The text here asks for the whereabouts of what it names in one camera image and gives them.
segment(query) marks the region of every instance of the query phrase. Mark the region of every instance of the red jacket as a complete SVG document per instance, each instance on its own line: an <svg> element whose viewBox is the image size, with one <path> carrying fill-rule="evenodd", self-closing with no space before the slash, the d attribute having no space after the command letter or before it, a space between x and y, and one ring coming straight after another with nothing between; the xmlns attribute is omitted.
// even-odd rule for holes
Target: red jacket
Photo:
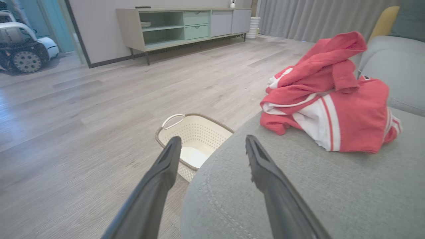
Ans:
<svg viewBox="0 0 425 239"><path fill-rule="evenodd" d="M261 125L279 135L290 125L302 129L327 151L377 153L402 126L386 105L388 86L353 74L349 58L365 50L355 31L319 40L271 79Z"/></svg>

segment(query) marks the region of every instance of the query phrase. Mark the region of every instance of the fabric upholstery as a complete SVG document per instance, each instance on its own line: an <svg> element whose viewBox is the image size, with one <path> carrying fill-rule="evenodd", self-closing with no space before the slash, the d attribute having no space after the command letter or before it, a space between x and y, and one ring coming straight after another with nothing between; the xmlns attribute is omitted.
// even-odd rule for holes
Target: fabric upholstery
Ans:
<svg viewBox="0 0 425 239"><path fill-rule="evenodd" d="M381 79L389 86L390 107L425 117L424 66L425 54L384 50L370 58L362 75Z"/></svg>
<svg viewBox="0 0 425 239"><path fill-rule="evenodd" d="M391 36L425 42L425 1L403 0Z"/></svg>
<svg viewBox="0 0 425 239"><path fill-rule="evenodd" d="M393 109L404 132L378 154L326 152L303 131L263 128L260 114L202 165L186 194L183 239L270 239L251 182L245 137L255 135L333 238L425 238L425 118Z"/></svg>
<svg viewBox="0 0 425 239"><path fill-rule="evenodd" d="M423 42L402 37L377 36L368 43L368 50L363 52L358 69L362 71L373 55L387 49L412 52L425 56L425 43Z"/></svg>

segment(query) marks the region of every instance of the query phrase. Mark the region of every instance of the bowl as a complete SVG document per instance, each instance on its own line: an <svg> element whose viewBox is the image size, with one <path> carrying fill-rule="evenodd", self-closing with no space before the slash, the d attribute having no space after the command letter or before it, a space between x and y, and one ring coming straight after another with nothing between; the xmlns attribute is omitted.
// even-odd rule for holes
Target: bowl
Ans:
<svg viewBox="0 0 425 239"><path fill-rule="evenodd" d="M142 28L146 28L146 27L150 27L150 26L151 26L151 24L149 23L147 25L142 25Z"/></svg>

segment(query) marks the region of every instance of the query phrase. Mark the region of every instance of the white vase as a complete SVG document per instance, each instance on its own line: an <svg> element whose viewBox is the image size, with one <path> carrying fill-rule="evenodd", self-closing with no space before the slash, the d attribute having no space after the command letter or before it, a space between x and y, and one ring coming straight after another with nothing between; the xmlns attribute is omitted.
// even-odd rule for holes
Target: white vase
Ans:
<svg viewBox="0 0 425 239"><path fill-rule="evenodd" d="M255 39L257 38L257 28L260 24L261 17L251 17L251 22L249 24L249 32L246 34L246 39Z"/></svg>

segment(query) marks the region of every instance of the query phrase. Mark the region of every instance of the laundry basket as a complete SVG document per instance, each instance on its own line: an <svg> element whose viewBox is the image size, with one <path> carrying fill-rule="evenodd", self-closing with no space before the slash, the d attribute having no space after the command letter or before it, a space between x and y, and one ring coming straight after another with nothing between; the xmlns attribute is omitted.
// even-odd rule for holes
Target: laundry basket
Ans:
<svg viewBox="0 0 425 239"><path fill-rule="evenodd" d="M180 120L169 125L177 117ZM229 127L202 114L175 114L164 121L155 138L163 148L172 137L181 138L177 172L190 182L208 157L233 133Z"/></svg>

